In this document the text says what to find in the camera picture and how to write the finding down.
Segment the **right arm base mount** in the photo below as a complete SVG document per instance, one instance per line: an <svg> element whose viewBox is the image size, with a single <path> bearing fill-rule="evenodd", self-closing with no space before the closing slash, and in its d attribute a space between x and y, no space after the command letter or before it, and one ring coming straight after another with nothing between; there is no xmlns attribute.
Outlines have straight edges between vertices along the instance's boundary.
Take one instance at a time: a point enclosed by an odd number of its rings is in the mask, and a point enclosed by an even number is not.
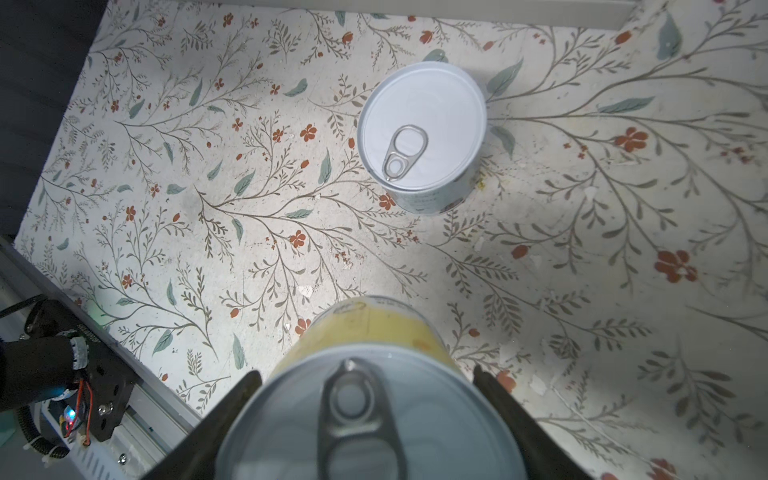
<svg viewBox="0 0 768 480"><path fill-rule="evenodd" d="M87 448L110 440L138 376L70 307L44 294L1 309L1 411L14 414L26 446L63 459L77 439ZM62 440L36 426L32 406L50 401Z"/></svg>

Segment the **teal can pull tab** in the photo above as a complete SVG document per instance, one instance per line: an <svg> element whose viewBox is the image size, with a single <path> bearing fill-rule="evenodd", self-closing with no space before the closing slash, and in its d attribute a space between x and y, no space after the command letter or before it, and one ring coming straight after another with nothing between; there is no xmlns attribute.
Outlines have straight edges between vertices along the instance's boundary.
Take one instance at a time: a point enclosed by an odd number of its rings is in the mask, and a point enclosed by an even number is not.
<svg viewBox="0 0 768 480"><path fill-rule="evenodd" d="M366 100L358 151L397 206L441 214L472 192L487 125L484 97L467 72L420 62L388 76Z"/></svg>

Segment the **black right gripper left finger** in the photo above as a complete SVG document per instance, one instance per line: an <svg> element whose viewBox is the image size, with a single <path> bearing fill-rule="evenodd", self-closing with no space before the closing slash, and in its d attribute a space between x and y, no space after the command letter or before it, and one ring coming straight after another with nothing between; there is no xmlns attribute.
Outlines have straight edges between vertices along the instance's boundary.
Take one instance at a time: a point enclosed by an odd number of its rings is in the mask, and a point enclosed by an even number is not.
<svg viewBox="0 0 768 480"><path fill-rule="evenodd" d="M221 444L248 401L262 386L259 371L249 371L192 432L144 479L213 479Z"/></svg>

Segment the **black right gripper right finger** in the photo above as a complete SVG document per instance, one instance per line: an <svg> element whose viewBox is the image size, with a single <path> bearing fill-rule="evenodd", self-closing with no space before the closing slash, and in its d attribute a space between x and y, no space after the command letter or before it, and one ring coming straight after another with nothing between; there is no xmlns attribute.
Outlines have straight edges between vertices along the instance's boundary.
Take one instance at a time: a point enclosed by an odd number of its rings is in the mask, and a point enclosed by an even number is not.
<svg viewBox="0 0 768 480"><path fill-rule="evenodd" d="M475 366L472 383L500 415L515 438L529 479L592 479L504 389L495 376Z"/></svg>

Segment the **yellow can pull tab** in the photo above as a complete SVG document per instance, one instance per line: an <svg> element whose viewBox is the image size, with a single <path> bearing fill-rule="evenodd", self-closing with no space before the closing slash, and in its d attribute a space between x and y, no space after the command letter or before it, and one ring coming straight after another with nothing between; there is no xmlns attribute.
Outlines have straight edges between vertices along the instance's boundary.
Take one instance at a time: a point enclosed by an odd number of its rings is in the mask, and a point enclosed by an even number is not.
<svg viewBox="0 0 768 480"><path fill-rule="evenodd" d="M219 479L522 479L500 415L432 325L383 296L315 318L248 401Z"/></svg>

